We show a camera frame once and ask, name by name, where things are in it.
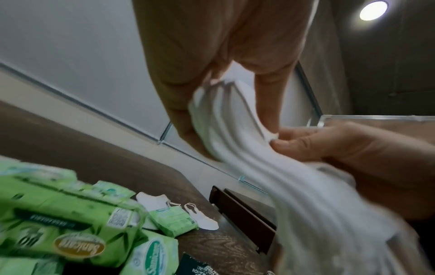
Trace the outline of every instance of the green wipes package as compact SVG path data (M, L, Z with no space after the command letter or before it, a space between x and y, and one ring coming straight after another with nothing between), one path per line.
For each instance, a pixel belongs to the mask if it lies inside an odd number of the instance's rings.
M126 260L145 220L143 207L110 203L77 189L86 184L71 188L68 173L53 177L43 168L2 169L8 172L0 175L1 254L55 254L110 267Z
M0 275L61 275L63 264L47 259L0 257Z
M172 206L148 212L154 224L172 238L198 229L199 226L181 206Z
M92 189L96 191L102 191L111 197L124 199L131 198L131 196L136 194L134 191L131 191L128 188L102 180L99 180L96 184L94 184Z
M219 275L211 266L184 253L175 275Z
M178 241L142 229L120 275L173 275L178 267Z

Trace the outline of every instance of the person's right hand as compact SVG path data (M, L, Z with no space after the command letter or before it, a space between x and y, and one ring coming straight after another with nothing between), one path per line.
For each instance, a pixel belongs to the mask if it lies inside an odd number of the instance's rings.
M435 146L355 123L284 128L272 148L299 161L325 160L350 172L358 192L408 220L435 214Z

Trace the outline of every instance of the white face mask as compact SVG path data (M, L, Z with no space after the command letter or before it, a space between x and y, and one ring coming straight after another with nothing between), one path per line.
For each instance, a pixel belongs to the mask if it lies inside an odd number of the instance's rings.
M202 228L205 230L217 230L217 229L219 229L218 222L207 217L204 213L202 213L196 207L195 204L187 203L184 205L184 209L187 211L187 213L189 213L191 218L198 223L199 228Z
M155 197L148 195L144 192L139 192L136 195L136 201L140 203L143 207L145 207L148 212L171 206L171 202L166 195L160 195ZM153 223L149 215L145 218L145 223L142 228L158 230L157 226Z

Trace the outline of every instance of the person's left hand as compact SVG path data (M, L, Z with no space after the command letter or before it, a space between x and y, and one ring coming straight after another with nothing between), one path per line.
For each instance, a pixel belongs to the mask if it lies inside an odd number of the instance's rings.
M288 76L318 0L134 0L151 80L179 136L210 157L193 129L188 102L234 60L255 73L257 113L279 129Z

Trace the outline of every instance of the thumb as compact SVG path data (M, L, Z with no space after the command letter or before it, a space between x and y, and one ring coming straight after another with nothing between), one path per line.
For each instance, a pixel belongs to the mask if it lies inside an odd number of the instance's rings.
M318 132L294 140L273 140L271 147L277 153L298 161L316 161L328 157L337 147L337 140L327 132Z

